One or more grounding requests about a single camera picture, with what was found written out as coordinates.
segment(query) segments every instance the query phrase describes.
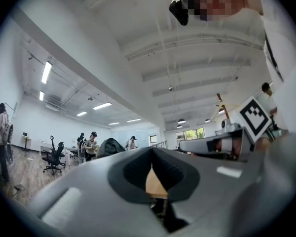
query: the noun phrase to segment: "wooden floor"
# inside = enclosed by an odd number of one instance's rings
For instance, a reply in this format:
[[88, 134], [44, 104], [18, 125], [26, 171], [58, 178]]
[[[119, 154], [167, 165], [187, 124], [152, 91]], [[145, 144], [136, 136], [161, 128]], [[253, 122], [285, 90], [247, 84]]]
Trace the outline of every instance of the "wooden floor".
[[[12, 150], [14, 163], [13, 165], [7, 163], [10, 180], [6, 182], [2, 179], [0, 166], [0, 189], [6, 196], [19, 201], [23, 205], [27, 205], [31, 198], [46, 185], [66, 175], [71, 169], [78, 166], [78, 159], [71, 158], [71, 165], [66, 165], [65, 169], [62, 166], [58, 166], [62, 173], [57, 170], [53, 176], [51, 170], [46, 170], [43, 173], [43, 169], [48, 165], [47, 162], [41, 159], [45, 154], [42, 153], [41, 157], [39, 157], [38, 152], [24, 152], [17, 147], [12, 147]], [[14, 188], [16, 185], [23, 185], [25, 190], [19, 191], [18, 194], [12, 196], [16, 193]]]

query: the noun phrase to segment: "black and white square marker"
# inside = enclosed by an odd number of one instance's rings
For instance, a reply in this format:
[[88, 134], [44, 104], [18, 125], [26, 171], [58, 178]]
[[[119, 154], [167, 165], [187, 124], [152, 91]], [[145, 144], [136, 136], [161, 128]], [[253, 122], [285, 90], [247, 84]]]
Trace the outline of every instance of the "black and white square marker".
[[240, 115], [245, 120], [247, 125], [252, 130], [253, 134], [257, 136], [260, 132], [264, 132], [269, 122], [269, 117], [260, 107], [255, 99], [252, 99], [241, 111]]

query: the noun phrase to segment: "dark jacket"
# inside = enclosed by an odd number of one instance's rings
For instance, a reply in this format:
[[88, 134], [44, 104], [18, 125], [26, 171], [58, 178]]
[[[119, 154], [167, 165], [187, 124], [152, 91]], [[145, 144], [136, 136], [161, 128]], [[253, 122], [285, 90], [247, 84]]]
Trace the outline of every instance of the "dark jacket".
[[119, 144], [116, 140], [114, 140], [113, 138], [110, 138], [110, 139], [105, 140], [101, 144], [100, 150], [97, 153], [97, 159], [103, 158], [106, 156], [115, 155], [115, 154], [123, 152], [123, 151], [125, 151], [124, 147], [121, 144]]

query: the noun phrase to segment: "black strap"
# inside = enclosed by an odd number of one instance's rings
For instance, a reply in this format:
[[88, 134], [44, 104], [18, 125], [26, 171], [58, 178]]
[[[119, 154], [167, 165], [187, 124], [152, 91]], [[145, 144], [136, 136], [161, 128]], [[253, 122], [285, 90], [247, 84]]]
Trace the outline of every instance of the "black strap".
[[267, 50], [268, 50], [268, 52], [269, 52], [269, 54], [271, 56], [271, 61], [272, 61], [273, 67], [274, 67], [276, 73], [278, 74], [279, 78], [282, 80], [282, 82], [284, 82], [283, 77], [282, 77], [282, 74], [278, 70], [278, 66], [277, 66], [277, 63], [276, 63], [276, 61], [274, 59], [273, 52], [272, 52], [270, 43], [268, 42], [268, 38], [267, 38], [266, 33], [265, 33], [265, 41], [266, 41]]

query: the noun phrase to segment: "window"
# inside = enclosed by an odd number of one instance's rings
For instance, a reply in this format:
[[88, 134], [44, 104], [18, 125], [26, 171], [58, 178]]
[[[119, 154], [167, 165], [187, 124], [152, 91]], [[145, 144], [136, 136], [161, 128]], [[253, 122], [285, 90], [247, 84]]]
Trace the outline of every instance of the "window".
[[149, 146], [157, 144], [157, 136], [149, 136]]
[[190, 130], [185, 132], [177, 132], [177, 144], [179, 147], [179, 143], [182, 140], [197, 140], [205, 138], [205, 132], [203, 128], [199, 128], [197, 130]]

